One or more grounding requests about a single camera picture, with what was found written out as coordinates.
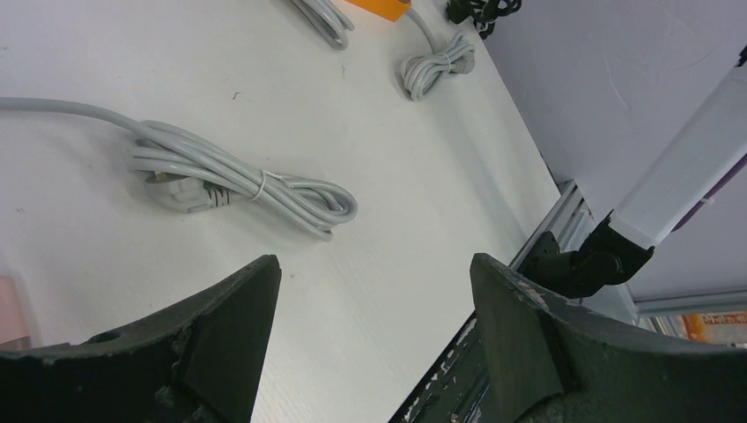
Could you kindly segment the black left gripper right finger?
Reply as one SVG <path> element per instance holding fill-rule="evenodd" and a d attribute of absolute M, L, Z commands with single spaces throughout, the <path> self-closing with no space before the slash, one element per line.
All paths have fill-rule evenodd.
<path fill-rule="evenodd" d="M 746 351 L 601 315 L 486 254 L 470 265 L 487 422 L 743 422 Z"/>

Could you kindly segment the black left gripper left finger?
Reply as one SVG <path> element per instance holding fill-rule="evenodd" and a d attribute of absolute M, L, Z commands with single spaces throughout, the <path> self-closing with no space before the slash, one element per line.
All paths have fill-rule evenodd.
<path fill-rule="evenodd" d="M 3 352 L 2 421 L 250 421 L 281 278 L 261 256 L 82 344 Z"/>

